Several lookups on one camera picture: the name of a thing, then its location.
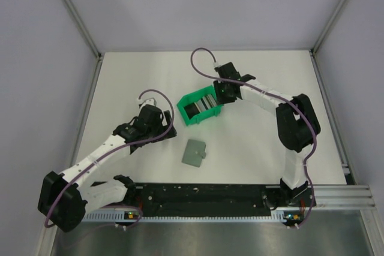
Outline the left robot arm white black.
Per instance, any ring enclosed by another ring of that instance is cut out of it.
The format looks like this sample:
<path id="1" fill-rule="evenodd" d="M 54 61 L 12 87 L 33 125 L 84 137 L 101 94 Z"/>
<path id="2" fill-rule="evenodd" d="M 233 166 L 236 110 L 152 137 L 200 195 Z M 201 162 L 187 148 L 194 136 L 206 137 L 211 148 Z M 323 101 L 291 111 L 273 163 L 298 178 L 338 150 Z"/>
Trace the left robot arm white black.
<path id="1" fill-rule="evenodd" d="M 38 210 L 46 217 L 44 226 L 69 232 L 95 210 L 115 203 L 133 204 L 136 184 L 130 177 L 117 174 L 108 180 L 100 178 L 138 148 L 174 138 L 174 118 L 174 109 L 162 111 L 155 104 L 142 104 L 138 116 L 118 125 L 83 160 L 60 173 L 48 173 L 38 201 Z"/>

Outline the sage green leather card holder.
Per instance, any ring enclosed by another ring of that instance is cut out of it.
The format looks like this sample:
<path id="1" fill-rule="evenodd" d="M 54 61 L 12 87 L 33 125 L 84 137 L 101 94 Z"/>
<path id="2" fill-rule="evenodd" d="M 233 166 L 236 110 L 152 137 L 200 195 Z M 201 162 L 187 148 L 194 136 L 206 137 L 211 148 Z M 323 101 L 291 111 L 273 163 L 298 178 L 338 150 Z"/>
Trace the sage green leather card holder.
<path id="1" fill-rule="evenodd" d="M 206 157 L 206 143 L 200 140 L 189 139 L 184 150 L 182 163 L 199 168 Z"/>

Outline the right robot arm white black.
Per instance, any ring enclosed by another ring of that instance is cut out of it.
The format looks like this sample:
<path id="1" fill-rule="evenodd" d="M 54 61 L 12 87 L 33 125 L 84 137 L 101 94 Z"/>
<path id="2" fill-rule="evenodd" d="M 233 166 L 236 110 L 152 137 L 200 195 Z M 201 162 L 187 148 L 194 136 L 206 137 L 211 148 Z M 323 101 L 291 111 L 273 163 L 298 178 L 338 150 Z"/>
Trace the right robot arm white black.
<path id="1" fill-rule="evenodd" d="M 290 96 L 261 84 L 252 75 L 241 76 L 234 65 L 214 65 L 219 80 L 214 81 L 220 104 L 236 100 L 251 102 L 275 116 L 278 138 L 286 149 L 285 168 L 280 179 L 281 201 L 296 204 L 308 189 L 308 159 L 313 155 L 321 128 L 309 97 Z"/>

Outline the green plastic card bin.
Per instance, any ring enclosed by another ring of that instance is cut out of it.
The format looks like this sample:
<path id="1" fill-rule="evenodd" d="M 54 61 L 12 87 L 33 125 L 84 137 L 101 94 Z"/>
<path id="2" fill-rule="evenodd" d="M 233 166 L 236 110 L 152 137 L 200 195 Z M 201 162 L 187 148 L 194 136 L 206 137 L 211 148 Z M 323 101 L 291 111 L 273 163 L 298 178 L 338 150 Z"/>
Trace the green plastic card bin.
<path id="1" fill-rule="evenodd" d="M 221 113 L 221 108 L 223 105 L 218 104 L 217 102 L 217 106 L 213 109 L 209 109 L 208 111 L 202 112 L 198 115 L 194 115 L 192 103 L 198 101 L 199 99 L 201 99 L 201 97 L 207 94 L 211 94 L 217 102 L 217 97 L 213 86 L 207 86 L 205 88 L 199 89 L 198 91 L 186 94 L 178 101 L 176 106 L 186 126 L 199 124 L 201 123 L 201 121 L 204 121 L 213 116 L 218 116 Z"/>

